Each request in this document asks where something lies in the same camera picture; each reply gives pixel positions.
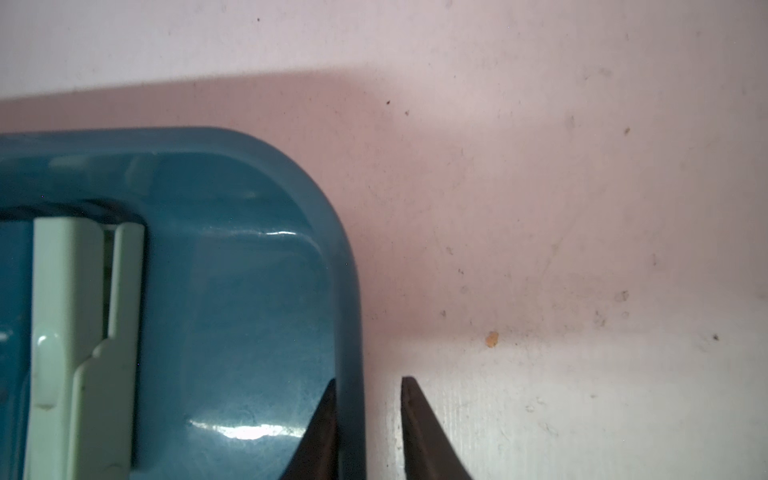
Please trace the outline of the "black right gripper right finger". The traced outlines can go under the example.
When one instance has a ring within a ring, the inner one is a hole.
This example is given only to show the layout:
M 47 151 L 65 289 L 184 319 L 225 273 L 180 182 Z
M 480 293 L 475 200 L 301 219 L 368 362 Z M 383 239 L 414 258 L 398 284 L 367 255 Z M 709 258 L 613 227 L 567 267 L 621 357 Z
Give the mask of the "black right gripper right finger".
M 472 480 L 414 377 L 401 380 L 404 469 L 408 480 Z

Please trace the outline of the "light green pliers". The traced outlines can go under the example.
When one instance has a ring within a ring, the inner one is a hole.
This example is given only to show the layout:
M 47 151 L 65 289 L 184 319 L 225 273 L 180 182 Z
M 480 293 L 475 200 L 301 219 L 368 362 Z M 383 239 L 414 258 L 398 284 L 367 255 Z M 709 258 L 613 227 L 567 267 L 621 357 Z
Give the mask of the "light green pliers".
M 33 222 L 26 479 L 131 468 L 144 226 Z

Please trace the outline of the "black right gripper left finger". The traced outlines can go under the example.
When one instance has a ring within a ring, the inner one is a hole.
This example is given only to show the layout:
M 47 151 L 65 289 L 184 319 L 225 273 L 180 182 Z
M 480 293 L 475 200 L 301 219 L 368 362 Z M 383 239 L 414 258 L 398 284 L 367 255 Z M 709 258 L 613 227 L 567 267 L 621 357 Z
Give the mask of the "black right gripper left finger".
M 281 480 L 338 478 L 336 381 L 331 379 Z

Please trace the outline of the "teal plastic storage box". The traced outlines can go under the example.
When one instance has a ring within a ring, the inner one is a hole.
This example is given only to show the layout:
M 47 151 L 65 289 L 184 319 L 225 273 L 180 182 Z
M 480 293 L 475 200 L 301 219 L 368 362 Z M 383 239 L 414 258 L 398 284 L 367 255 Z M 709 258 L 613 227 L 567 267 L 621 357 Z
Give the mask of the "teal plastic storage box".
M 147 229 L 134 479 L 276 479 L 329 383 L 363 479 L 360 288 L 342 224 L 279 150 L 216 128 L 5 134 L 1 209 Z

